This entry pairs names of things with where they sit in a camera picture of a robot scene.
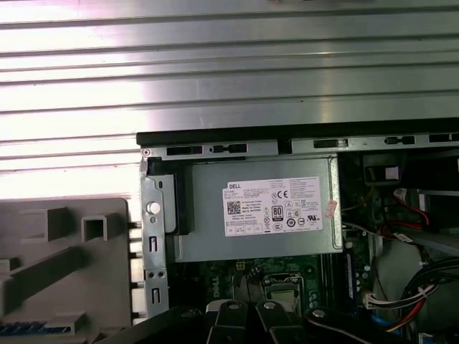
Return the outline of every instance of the qr code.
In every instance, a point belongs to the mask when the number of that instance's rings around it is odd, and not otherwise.
[[[228,215],[241,214],[241,202],[228,202]]]

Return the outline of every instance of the sticker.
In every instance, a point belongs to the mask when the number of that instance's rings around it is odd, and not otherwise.
[[[332,219],[335,216],[335,210],[337,206],[338,206],[337,201],[334,201],[333,199],[328,201],[327,210],[325,211],[325,217],[328,219]]]
[[[413,242],[408,236],[402,234],[402,233],[393,233],[394,237],[396,237],[398,240],[401,242]]]
[[[386,180],[388,180],[388,181],[393,181],[393,180],[398,181],[399,180],[399,168],[398,168],[398,166],[386,167],[385,168],[385,172],[386,172]]]
[[[227,237],[322,229],[319,177],[230,182],[223,207]]]
[[[394,196],[397,197],[400,201],[405,203],[405,198],[407,197],[408,190],[405,188],[398,188],[394,191]]]

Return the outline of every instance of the ce mark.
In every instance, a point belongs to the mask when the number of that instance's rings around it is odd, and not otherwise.
[[[283,198],[284,198],[284,199],[287,199],[287,198],[288,198],[288,196],[287,196],[287,190],[285,190],[285,191],[279,191],[279,192],[278,192],[278,198],[279,198],[279,199],[282,198],[282,195],[283,195]]]

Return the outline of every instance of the black cable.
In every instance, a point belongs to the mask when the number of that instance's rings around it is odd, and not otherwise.
[[[408,297],[413,296],[415,293],[417,294],[418,287],[424,287],[427,285],[439,285],[446,282],[459,280],[459,275],[445,272],[451,269],[459,269],[458,258],[443,259],[423,267],[408,282],[403,291],[401,299],[407,299]],[[415,307],[415,305],[402,308],[400,310],[399,320],[397,322],[401,321],[406,316],[406,314],[412,310],[413,307]]]

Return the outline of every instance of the gray plastic part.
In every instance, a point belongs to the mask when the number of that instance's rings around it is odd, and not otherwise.
[[[116,237],[116,214],[92,215],[81,218],[81,240],[88,242],[95,238],[103,238],[105,242]]]
[[[418,245],[459,257],[459,235],[457,234],[429,233],[411,229],[400,229],[398,232]]]
[[[34,217],[28,210],[61,209],[69,211],[66,223],[68,235],[50,242],[22,244],[23,238],[37,234]],[[82,242],[81,218],[101,214],[114,214],[113,231],[108,230],[109,240],[103,238]],[[0,252],[1,258],[18,257],[23,267],[30,267],[35,262],[51,257],[68,247],[79,247],[84,251],[83,268],[76,269],[29,297],[19,307],[1,318],[3,323],[54,321],[64,314],[84,312],[84,322],[75,323],[76,334],[2,336],[2,344],[41,344],[41,343],[91,343],[98,333],[106,328],[126,328],[132,324],[128,208],[126,200],[108,199],[60,199],[43,201],[4,202],[0,206]],[[62,269],[70,269],[72,262],[67,260]],[[4,280],[14,275],[16,270],[0,274],[1,288],[18,285],[15,279]],[[27,281],[36,288],[34,279],[49,280],[51,276],[30,277]]]
[[[50,242],[69,234],[70,213],[67,208],[33,209],[21,211],[22,218],[29,217],[39,232],[21,240],[22,244],[39,244]]]
[[[7,274],[10,271],[21,266],[19,258],[1,258],[0,259],[0,274]]]
[[[70,328],[68,335],[75,335],[85,321],[84,312],[61,313],[45,325],[46,328]]]
[[[331,219],[325,217],[330,200],[339,204],[335,156],[276,156],[196,164],[189,172],[193,183],[194,231],[176,237],[176,262],[325,254],[342,250],[339,208]],[[322,230],[225,236],[222,190],[229,182],[301,177],[320,178]]]
[[[14,270],[10,278],[0,280],[0,316],[5,316],[29,297],[79,269],[82,261],[81,249],[69,247]]]

